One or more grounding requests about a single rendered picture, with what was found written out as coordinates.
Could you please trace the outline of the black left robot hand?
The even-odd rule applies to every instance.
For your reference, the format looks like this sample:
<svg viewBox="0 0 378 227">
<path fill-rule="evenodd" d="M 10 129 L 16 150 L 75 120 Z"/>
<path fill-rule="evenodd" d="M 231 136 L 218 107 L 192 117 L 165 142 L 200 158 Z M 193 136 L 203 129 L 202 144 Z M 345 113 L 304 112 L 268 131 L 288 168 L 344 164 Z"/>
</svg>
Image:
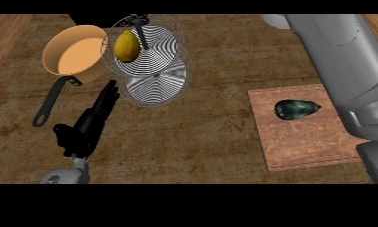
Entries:
<svg viewBox="0 0 378 227">
<path fill-rule="evenodd" d="M 54 125 L 53 132 L 57 145 L 65 149 L 65 157 L 87 158 L 91 155 L 118 98 L 116 81 L 110 80 L 93 106 L 84 110 L 75 125 Z"/>
</svg>

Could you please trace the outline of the yellow lemon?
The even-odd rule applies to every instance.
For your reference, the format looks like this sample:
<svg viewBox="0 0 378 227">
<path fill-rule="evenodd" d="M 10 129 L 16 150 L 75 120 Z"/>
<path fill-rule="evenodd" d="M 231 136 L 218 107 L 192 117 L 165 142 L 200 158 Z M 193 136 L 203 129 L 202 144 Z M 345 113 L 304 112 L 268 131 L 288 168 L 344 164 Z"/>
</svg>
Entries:
<svg viewBox="0 0 378 227">
<path fill-rule="evenodd" d="M 113 44 L 113 55 L 121 62 L 132 62 L 138 57 L 140 43 L 134 33 L 125 30 Z"/>
</svg>

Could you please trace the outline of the brown wooden cutting board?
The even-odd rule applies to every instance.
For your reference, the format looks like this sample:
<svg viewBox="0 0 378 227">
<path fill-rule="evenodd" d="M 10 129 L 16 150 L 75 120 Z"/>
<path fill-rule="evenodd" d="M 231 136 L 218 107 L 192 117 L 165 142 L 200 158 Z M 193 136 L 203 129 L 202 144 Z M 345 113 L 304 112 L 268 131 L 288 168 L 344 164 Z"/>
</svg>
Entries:
<svg viewBox="0 0 378 227">
<path fill-rule="evenodd" d="M 255 89 L 248 96 L 270 171 L 360 161 L 355 145 L 364 140 L 347 133 L 320 84 Z M 283 99 L 313 101 L 321 108 L 298 120 L 280 120 L 273 108 Z"/>
</svg>

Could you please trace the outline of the black appliance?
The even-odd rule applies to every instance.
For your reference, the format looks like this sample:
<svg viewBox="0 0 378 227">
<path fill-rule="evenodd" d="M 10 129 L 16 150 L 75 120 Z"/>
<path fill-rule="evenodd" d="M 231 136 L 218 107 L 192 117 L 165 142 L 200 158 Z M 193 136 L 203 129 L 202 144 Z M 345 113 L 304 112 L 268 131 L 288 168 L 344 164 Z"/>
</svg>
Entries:
<svg viewBox="0 0 378 227">
<path fill-rule="evenodd" d="M 69 17 L 76 25 L 94 25 L 100 28 L 109 28 L 124 18 L 124 15 L 70 14 Z"/>
</svg>

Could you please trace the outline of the dark green avocado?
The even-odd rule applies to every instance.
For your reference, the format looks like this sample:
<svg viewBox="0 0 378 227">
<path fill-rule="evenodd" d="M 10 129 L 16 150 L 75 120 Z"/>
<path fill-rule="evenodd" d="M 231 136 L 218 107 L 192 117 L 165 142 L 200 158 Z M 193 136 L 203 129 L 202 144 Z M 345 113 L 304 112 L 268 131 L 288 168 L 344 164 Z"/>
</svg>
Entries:
<svg viewBox="0 0 378 227">
<path fill-rule="evenodd" d="M 274 115 L 282 120 L 296 120 L 314 114 L 321 106 L 313 101 L 305 100 L 280 100 L 274 104 Z"/>
</svg>

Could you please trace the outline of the white rounded object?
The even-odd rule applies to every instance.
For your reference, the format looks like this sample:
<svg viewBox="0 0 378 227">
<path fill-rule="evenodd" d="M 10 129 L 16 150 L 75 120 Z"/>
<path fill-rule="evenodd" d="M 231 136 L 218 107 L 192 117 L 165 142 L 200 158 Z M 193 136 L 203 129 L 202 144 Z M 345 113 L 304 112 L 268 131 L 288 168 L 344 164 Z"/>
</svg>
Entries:
<svg viewBox="0 0 378 227">
<path fill-rule="evenodd" d="M 274 28 L 289 30 L 286 18 L 279 14 L 261 14 L 261 20 Z"/>
</svg>

